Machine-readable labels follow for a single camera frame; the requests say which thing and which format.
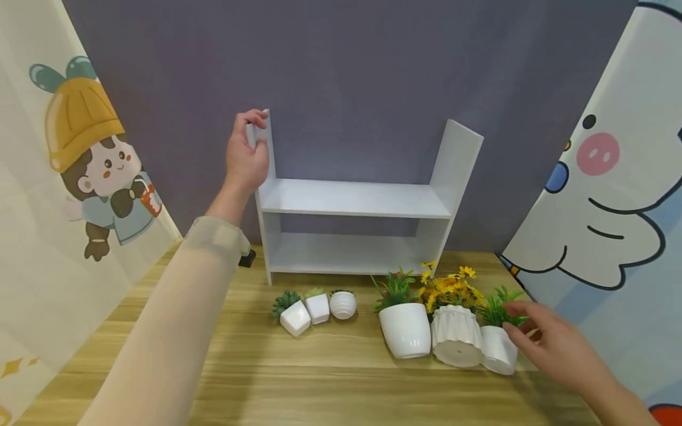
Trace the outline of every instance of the cartoon curtain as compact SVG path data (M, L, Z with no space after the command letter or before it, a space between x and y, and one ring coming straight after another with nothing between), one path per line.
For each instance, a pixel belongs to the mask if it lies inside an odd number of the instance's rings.
M503 252L665 426L682 425L682 0L640 1Z
M61 2L0 4L0 426L179 233Z

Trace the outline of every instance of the white ceramic pot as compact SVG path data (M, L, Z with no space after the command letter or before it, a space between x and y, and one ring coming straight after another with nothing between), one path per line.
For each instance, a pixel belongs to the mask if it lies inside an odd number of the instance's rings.
M472 368L483 361L483 337L476 315L462 306L442 306L431 323L433 354L440 362L457 368Z
M329 310L331 314L340 320L347 320L355 315L357 310L357 301L355 295L351 292L336 292L331 296L329 301Z
M306 308L310 314L312 325L320 324L329 319L329 299L327 293L306 299Z
M394 357L408 359L431 353L431 331L426 308L421 303L403 303L382 309L379 321Z
M298 301L280 315L280 324L293 337L299 337L310 326L310 315L303 302Z
M518 348L501 327L486 325L481 327L483 335L483 365L490 371L511 376L516 371Z

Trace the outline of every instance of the sheer sleeve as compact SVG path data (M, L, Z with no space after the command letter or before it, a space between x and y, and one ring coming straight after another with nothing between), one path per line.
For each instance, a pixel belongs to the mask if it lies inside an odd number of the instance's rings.
M186 423L216 318L248 249L237 227L214 217L194 222L80 425Z

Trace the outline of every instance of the yellow hat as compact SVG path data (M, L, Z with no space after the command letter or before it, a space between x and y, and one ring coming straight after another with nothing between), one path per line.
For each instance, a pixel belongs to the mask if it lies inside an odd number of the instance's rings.
M64 173L90 147L123 133L123 126L102 85L90 78L64 81L50 101L45 134L50 165Z

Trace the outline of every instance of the potted plant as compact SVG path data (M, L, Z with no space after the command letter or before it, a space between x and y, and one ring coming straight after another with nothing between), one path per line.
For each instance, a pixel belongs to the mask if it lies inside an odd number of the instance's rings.
M472 368L483 360L483 337L476 322L476 308L483 295L466 281L476 278L470 267L460 267L459 274L433 278L435 262L422 265L419 300L432 314L431 342L440 362L457 368Z
M329 301L329 310L335 318L339 320L347 320L357 310L357 301L355 294L350 290L334 290L331 292L331 300Z
M381 331L388 348L398 359L417 358L431 353L431 332L426 308L410 290L415 279L402 268L387 275L386 283L372 281L381 298L374 310L379 313Z
M329 319L329 299L324 290L313 288L306 292L303 298L305 299L312 325L320 324Z
M285 291L272 305L272 316L293 337L298 337L310 326L310 315L296 292Z
M506 302L513 301L523 294L518 291L510 294L505 286L495 288L496 294L486 297L486 304L479 308L481 319L486 324L481 328L483 335L483 365L490 371L510 376L516 370L518 348L509 339L502 324L508 322L515 326L523 324L528 317L513 317L504 308Z

